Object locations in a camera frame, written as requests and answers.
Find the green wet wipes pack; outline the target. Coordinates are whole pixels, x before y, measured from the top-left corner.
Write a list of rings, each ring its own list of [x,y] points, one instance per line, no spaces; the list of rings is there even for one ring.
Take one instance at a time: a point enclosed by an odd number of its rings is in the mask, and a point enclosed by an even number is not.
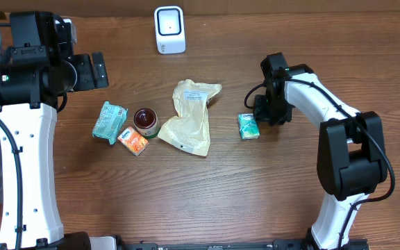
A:
[[[128,109],[121,106],[112,105],[105,101],[99,118],[92,129],[92,137],[105,139],[110,145],[117,140],[119,130],[127,119]]]

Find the orange tissue pack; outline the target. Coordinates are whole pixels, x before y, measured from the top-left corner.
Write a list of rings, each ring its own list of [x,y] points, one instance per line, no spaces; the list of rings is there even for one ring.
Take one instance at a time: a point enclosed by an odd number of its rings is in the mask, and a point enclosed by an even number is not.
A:
[[[117,139],[135,156],[139,156],[149,146],[149,141],[131,126],[120,133]]]

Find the teal tissue pack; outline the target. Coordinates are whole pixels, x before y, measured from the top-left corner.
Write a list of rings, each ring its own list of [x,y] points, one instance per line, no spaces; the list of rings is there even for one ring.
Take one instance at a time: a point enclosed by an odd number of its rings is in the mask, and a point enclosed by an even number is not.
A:
[[[240,137],[243,140],[258,139],[260,131],[252,113],[237,116]]]

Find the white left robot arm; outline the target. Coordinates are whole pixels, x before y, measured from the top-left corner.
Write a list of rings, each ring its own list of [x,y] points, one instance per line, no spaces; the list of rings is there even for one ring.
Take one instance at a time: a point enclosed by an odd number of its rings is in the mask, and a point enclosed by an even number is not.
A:
[[[101,249],[111,237],[65,233],[53,172],[53,139],[67,92],[108,86],[102,53],[46,56],[45,47],[0,63],[3,216],[0,249]]]

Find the beige paper pouch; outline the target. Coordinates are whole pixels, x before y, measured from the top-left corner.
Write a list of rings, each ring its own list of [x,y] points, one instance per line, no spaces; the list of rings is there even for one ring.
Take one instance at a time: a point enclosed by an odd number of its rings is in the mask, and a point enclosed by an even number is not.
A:
[[[161,126],[158,137],[184,152],[207,156],[210,148],[208,102],[221,90],[220,84],[179,81],[172,95],[177,115]]]

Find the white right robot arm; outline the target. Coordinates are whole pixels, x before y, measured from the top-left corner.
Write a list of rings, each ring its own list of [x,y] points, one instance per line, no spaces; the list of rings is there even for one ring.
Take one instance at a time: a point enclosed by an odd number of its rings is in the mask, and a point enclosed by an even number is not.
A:
[[[281,53],[268,55],[260,67],[266,91],[255,97],[255,121],[283,125],[300,110],[319,130],[317,175],[325,191],[305,238],[274,240],[273,249],[368,249],[366,240],[349,239],[353,221],[361,205],[388,198],[395,187],[381,118],[348,106],[309,66],[289,66]]]

